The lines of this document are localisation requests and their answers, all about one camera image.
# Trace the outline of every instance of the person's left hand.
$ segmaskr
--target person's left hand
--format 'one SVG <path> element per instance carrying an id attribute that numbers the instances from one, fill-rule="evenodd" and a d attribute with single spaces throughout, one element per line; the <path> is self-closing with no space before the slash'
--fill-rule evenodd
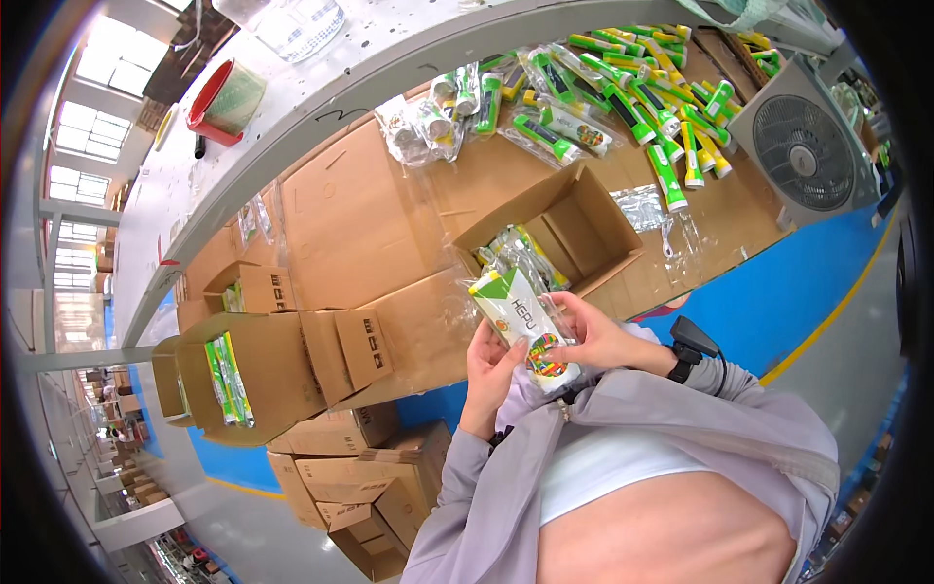
<path id="1" fill-rule="evenodd" d="M 495 433 L 496 410 L 509 393 L 513 369 L 525 361 L 529 339 L 521 338 L 509 350 L 484 319 L 467 348 L 467 401 L 460 413 L 460 428 L 483 440 Z"/>

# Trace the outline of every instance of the light gray jacket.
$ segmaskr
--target light gray jacket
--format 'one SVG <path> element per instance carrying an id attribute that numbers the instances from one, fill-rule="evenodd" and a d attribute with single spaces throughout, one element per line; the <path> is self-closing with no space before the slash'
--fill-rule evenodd
<path id="1" fill-rule="evenodd" d="M 436 507 L 421 526 L 403 584 L 533 584 L 538 561 L 538 482 L 566 421 L 666 434 L 700 462 L 755 495 L 798 541 L 784 583 L 797 579 L 836 503 L 837 444 L 798 397 L 705 359 L 684 385 L 617 369 L 574 403 L 535 409 L 490 455 L 489 443 L 454 433 Z"/>

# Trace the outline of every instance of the cable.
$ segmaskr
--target cable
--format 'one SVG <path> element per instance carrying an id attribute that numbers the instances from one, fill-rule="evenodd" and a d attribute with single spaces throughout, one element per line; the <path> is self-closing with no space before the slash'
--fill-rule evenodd
<path id="1" fill-rule="evenodd" d="M 716 354 L 720 356 L 720 361 L 723 362 L 723 377 L 720 378 L 720 387 L 714 394 L 714 397 L 720 397 L 720 393 L 723 391 L 723 386 L 727 382 L 727 358 L 723 356 L 722 350 L 719 350 Z"/>
<path id="2" fill-rule="evenodd" d="M 193 38 L 192 40 L 188 41 L 187 43 L 185 43 L 184 45 L 174 45 L 174 46 L 172 47 L 172 50 L 178 52 L 178 51 L 180 51 L 180 50 L 187 49 L 187 48 L 190 47 L 192 44 L 194 44 L 195 41 L 199 41 L 199 42 L 200 42 L 200 38 L 201 38 L 201 12 L 202 12 L 201 0 L 194 0 L 194 38 Z"/>

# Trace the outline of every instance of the hand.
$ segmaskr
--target hand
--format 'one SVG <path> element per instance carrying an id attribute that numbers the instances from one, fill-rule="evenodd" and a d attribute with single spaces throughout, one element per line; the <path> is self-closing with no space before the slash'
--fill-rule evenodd
<path id="1" fill-rule="evenodd" d="M 630 335 L 610 320 L 596 306 L 570 292 L 551 292 L 551 300 L 564 304 L 564 318 L 581 344 L 547 351 L 542 359 L 551 363 L 580 363 L 613 369 L 630 367 L 667 376 L 678 360 L 670 349 Z"/>
<path id="2" fill-rule="evenodd" d="M 467 401 L 460 412 L 460 428 L 483 440 L 495 432 L 496 410 L 506 401 L 513 369 L 525 361 L 529 340 L 521 338 L 509 350 L 483 320 L 467 348 Z"/>

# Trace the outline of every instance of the box fan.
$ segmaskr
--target box fan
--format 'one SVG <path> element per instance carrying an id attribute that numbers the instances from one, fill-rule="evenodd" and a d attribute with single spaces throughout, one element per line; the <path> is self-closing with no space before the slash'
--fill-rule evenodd
<path id="1" fill-rule="evenodd" d="M 869 154 L 800 54 L 785 63 L 728 130 L 798 226 L 879 200 Z"/>

